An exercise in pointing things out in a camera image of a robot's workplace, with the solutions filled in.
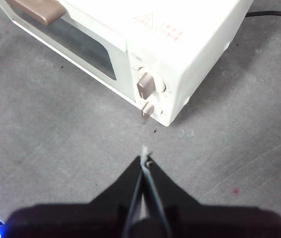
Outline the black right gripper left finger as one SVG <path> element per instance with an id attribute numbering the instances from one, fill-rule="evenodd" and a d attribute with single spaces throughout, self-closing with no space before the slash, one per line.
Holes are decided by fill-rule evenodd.
<path id="1" fill-rule="evenodd" d="M 37 204 L 13 212 L 7 238 L 119 238 L 140 176 L 137 156 L 118 179 L 89 203 Z"/>

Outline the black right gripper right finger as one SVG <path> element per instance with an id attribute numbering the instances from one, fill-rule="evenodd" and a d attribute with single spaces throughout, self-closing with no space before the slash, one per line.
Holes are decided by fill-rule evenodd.
<path id="1" fill-rule="evenodd" d="M 281 238 L 281 216 L 249 206 L 206 205 L 179 187 L 149 156 L 144 176 L 155 217 L 169 238 Z"/>

